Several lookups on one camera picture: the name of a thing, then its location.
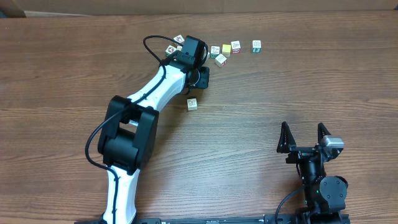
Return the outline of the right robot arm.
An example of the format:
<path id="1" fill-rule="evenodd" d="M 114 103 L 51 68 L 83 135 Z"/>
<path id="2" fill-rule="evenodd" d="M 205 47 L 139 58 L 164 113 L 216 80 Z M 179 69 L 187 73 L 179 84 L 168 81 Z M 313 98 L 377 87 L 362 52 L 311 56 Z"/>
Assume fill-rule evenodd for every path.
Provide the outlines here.
<path id="1" fill-rule="evenodd" d="M 325 163 L 336 159 L 344 149 L 342 138 L 332 135 L 323 123 L 318 123 L 318 142 L 312 147 L 298 147 L 287 122 L 281 124 L 277 152 L 287 154 L 285 162 L 294 164 L 302 186 L 289 193 L 278 205 L 274 221 L 279 223 L 283 204 L 296 193 L 303 191 L 305 208 L 290 216 L 291 223 L 349 223 L 343 215 L 346 208 L 348 182 L 341 176 L 327 176 Z"/>

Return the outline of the white block butterfly picture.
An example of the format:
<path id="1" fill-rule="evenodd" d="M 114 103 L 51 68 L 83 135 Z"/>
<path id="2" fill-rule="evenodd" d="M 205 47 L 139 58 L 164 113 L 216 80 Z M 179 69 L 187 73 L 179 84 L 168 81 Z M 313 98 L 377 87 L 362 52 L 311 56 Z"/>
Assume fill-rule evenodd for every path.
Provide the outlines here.
<path id="1" fill-rule="evenodd" d="M 197 99 L 189 98 L 187 100 L 187 108 L 189 111 L 197 110 L 198 109 Z"/>

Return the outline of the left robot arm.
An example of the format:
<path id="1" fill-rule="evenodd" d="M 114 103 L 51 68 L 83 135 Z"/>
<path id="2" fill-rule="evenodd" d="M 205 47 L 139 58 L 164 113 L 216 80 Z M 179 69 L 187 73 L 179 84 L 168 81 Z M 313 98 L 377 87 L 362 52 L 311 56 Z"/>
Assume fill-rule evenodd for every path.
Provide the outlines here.
<path id="1" fill-rule="evenodd" d="M 139 174 L 154 150 L 159 113 L 182 91 L 208 88 L 208 46 L 192 36 L 181 46 L 159 60 L 157 73 L 138 92 L 114 96 L 96 129 L 98 152 L 108 173 L 108 201 L 100 223 L 134 223 Z"/>

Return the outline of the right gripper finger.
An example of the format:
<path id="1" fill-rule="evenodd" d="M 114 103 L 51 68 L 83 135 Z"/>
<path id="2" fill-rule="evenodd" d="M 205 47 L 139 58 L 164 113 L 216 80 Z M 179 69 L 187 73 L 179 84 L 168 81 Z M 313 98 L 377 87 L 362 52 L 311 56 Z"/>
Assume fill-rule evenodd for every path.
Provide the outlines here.
<path id="1" fill-rule="evenodd" d="M 318 144 L 327 145 L 329 143 L 330 132 L 323 123 L 318 123 Z"/>
<path id="2" fill-rule="evenodd" d="M 277 145 L 278 153 L 289 153 L 292 148 L 297 147 L 295 139 L 286 121 L 281 124 L 280 138 Z"/>

